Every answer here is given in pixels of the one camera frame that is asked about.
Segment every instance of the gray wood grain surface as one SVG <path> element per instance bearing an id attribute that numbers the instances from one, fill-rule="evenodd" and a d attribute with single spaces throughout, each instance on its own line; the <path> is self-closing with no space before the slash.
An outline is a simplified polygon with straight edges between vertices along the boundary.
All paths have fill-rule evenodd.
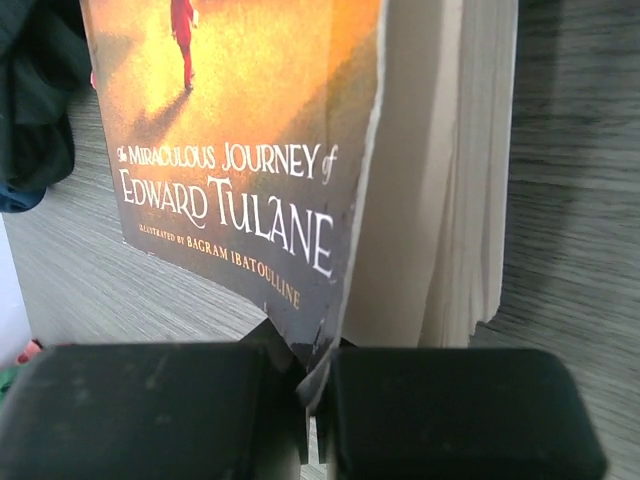
<path id="1" fill-rule="evenodd" d="M 613 462 L 640 478 L 640 4 L 521 5 L 502 308 L 477 347 L 557 353 Z M 122 243 L 95 97 L 73 105 L 74 175 L 6 218 L 45 342 L 236 339 L 261 313 Z M 323 478 L 311 466 L 305 478 Z"/>
<path id="2" fill-rule="evenodd" d="M 502 307 L 474 345 L 571 367 L 640 478 L 640 3 L 521 2 Z"/>

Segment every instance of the green object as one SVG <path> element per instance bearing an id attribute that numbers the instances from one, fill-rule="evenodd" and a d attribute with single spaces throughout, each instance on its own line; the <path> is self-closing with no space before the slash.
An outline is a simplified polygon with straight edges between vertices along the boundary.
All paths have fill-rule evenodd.
<path id="1" fill-rule="evenodd" d="M 0 408 L 2 408 L 2 403 L 7 396 L 9 387 L 15 382 L 21 368 L 22 365 L 17 365 L 0 372 Z"/>

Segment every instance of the blue fabric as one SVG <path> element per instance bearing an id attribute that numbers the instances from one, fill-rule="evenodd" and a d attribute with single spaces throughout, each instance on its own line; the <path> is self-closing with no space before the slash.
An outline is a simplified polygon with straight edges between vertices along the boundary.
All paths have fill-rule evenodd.
<path id="1" fill-rule="evenodd" d="M 0 183 L 0 212 L 21 213 L 31 210 L 44 198 L 46 189 L 18 192 L 6 183 Z"/>

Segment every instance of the cover illustration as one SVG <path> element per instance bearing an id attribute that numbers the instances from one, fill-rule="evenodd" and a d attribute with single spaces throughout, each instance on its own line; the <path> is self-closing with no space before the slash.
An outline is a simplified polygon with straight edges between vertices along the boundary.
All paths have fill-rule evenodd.
<path id="1" fill-rule="evenodd" d="M 340 339 L 386 1 L 82 0 L 125 241 L 261 307 L 308 378 Z"/>

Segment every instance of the black plastic object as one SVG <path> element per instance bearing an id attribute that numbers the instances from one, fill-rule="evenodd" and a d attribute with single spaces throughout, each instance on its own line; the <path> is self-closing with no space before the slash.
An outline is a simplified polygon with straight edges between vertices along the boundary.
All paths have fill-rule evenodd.
<path id="1" fill-rule="evenodd" d="M 273 331 L 45 351 L 0 411 L 0 478 L 298 480 L 303 372 Z"/>
<path id="2" fill-rule="evenodd" d="M 320 450 L 334 478 L 600 480 L 575 383 L 533 350 L 339 349 Z"/>

